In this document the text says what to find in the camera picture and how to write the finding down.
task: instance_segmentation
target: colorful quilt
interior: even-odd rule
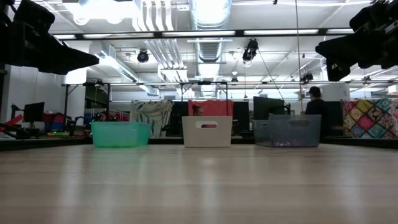
[[[343,101],[346,134],[362,139],[396,139],[398,111],[387,98],[380,100]]]

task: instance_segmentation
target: black camera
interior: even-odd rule
[[[350,67],[398,65],[398,1],[378,0],[354,16],[349,26],[354,34],[320,42],[315,51],[326,58],[329,81],[340,81]]]
[[[139,54],[138,54],[138,56],[137,56],[137,60],[138,60],[140,63],[145,63],[145,62],[147,62],[147,61],[149,60],[149,56],[148,56],[147,50],[140,50],[140,51],[139,51]]]
[[[22,0],[16,10],[13,0],[0,1],[0,63],[59,75],[99,63],[94,55],[72,49],[48,33],[55,16],[46,8]],[[13,21],[4,13],[8,6],[15,12]]]
[[[249,62],[253,60],[253,58],[257,54],[257,50],[259,48],[259,44],[255,38],[250,39],[248,46],[244,49],[242,59],[244,62]]]

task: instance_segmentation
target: white plastic basket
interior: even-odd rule
[[[230,147],[232,116],[185,116],[185,147]]]

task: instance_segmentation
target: box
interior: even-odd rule
[[[253,120],[254,140],[259,146],[271,146],[271,135],[268,120]]]
[[[185,147],[230,147],[232,116],[185,116]]]
[[[270,115],[269,133],[273,147],[317,147],[321,115]]]
[[[92,122],[96,148],[140,147],[148,145],[150,125],[139,122]]]

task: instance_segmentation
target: patterned fabric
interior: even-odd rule
[[[131,102],[130,121],[151,125],[151,138],[165,137],[162,128],[169,123],[173,101]]]
[[[347,134],[362,139],[397,139],[398,101],[343,101],[343,119]]]

